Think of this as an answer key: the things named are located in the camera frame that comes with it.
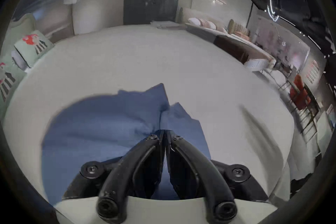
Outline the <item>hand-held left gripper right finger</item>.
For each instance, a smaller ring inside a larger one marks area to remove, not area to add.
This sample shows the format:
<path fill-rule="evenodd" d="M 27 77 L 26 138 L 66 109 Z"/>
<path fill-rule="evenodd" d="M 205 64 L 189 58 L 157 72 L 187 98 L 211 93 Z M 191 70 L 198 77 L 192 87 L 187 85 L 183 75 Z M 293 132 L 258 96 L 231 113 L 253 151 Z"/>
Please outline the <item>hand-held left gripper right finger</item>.
<path fill-rule="evenodd" d="M 180 200 L 204 198 L 207 222 L 232 222 L 238 213 L 235 199 L 268 201 L 246 166 L 210 160 L 172 130 L 165 130 L 165 148 L 174 191 Z"/>

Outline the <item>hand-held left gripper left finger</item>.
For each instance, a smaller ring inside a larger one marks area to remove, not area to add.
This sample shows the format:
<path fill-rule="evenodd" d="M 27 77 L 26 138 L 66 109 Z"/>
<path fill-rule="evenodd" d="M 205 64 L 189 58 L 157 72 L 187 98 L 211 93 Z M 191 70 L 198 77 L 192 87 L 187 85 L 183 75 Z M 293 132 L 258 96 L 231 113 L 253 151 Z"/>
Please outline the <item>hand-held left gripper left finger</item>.
<path fill-rule="evenodd" d="M 103 221 L 124 222 L 127 197 L 149 199 L 161 182 L 164 137 L 165 131 L 157 130 L 122 157 L 86 162 L 68 186 L 62 201 L 98 197 L 95 209 Z"/>

